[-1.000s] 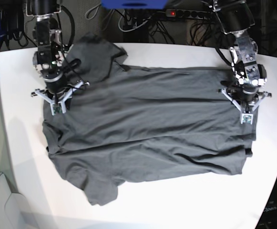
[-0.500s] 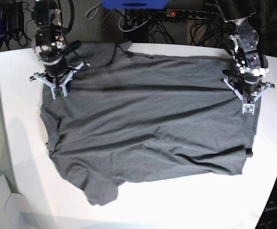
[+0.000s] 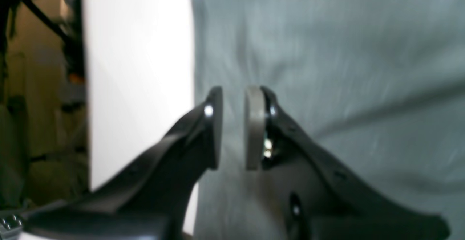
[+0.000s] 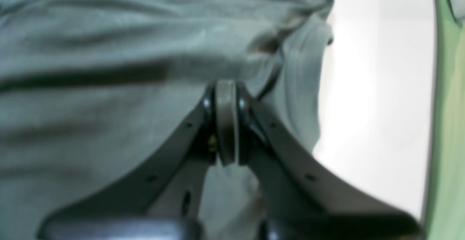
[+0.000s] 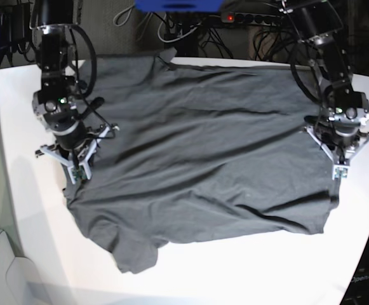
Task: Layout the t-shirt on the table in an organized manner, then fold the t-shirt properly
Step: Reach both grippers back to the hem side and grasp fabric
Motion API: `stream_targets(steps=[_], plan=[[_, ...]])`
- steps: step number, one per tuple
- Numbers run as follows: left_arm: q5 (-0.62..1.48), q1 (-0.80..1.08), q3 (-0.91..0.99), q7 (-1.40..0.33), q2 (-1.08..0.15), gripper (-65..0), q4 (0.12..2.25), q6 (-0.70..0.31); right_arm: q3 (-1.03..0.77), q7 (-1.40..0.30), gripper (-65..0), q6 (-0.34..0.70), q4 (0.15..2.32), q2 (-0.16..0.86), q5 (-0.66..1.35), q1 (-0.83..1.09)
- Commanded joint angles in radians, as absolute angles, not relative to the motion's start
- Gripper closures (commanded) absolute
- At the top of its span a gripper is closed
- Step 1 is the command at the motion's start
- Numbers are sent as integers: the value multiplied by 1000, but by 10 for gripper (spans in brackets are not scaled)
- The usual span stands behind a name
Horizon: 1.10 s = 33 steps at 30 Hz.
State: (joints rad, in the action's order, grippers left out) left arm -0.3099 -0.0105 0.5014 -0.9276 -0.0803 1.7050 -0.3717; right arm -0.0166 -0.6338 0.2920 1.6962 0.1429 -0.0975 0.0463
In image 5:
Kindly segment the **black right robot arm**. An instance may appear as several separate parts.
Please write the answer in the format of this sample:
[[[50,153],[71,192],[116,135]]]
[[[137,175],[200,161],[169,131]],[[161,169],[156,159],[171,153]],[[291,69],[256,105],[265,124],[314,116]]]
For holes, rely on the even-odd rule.
[[[76,79],[66,75],[72,60],[72,46],[67,29],[81,29],[74,23],[73,1],[35,1],[29,27],[41,33],[36,49],[37,66],[41,70],[41,89],[34,93],[32,110],[45,129],[53,134],[64,151],[75,151],[88,141],[88,130],[73,104],[75,98],[87,97],[95,85],[91,80],[80,93]]]

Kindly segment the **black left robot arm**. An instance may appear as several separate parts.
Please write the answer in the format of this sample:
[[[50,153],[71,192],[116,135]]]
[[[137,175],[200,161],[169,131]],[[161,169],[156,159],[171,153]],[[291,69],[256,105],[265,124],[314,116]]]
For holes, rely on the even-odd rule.
[[[344,25],[329,1],[282,1],[279,10],[290,20],[299,41],[313,46],[323,61],[330,85],[319,91],[321,106],[328,113],[321,132],[342,154],[359,144],[359,130],[369,120],[369,102],[364,93],[354,91],[346,51],[337,41]]]

